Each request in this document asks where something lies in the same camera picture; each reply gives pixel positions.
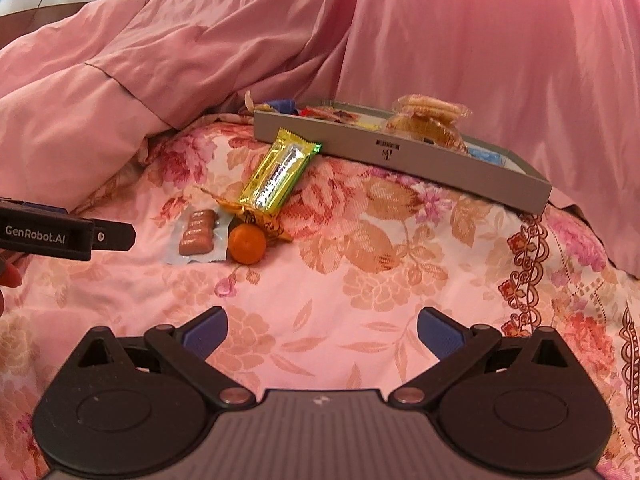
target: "tangerine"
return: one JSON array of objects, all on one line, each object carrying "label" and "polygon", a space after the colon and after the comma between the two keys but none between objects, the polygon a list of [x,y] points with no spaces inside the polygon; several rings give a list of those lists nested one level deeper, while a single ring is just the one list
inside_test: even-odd
[{"label": "tangerine", "polygon": [[229,255],[241,265],[258,263],[267,250],[264,231],[253,224],[240,224],[229,233]]}]

